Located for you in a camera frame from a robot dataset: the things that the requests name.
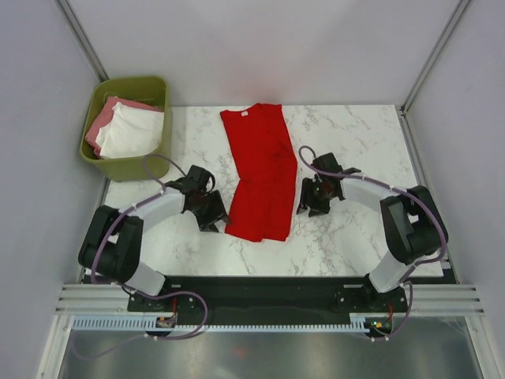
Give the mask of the red t shirt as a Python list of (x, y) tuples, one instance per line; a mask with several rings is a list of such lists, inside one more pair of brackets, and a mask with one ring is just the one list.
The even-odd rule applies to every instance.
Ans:
[(239, 182), (225, 232), (250, 242), (284, 242), (290, 233), (297, 159), (282, 107), (257, 103), (244, 111), (221, 111)]

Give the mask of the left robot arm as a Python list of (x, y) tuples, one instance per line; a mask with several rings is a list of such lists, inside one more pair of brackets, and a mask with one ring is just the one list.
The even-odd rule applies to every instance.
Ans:
[(101, 205), (92, 217), (78, 253), (78, 262), (91, 271), (92, 282), (101, 276), (145, 294), (155, 310), (166, 310), (173, 291), (166, 277), (141, 261), (144, 232), (172, 216), (191, 212), (201, 232), (217, 233), (216, 224), (230, 225), (215, 176), (192, 165), (175, 181), (163, 183), (156, 194), (124, 209)]

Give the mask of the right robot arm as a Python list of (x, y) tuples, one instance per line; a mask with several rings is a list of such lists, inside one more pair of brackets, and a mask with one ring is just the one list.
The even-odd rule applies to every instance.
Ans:
[(418, 266), (441, 260), (448, 232), (427, 187), (400, 189), (357, 168), (343, 169), (331, 152), (302, 163), (315, 174), (302, 180), (298, 214), (327, 215), (337, 199), (381, 215), (387, 252), (364, 278), (361, 301), (367, 309), (381, 310), (390, 301), (389, 292), (402, 286)]

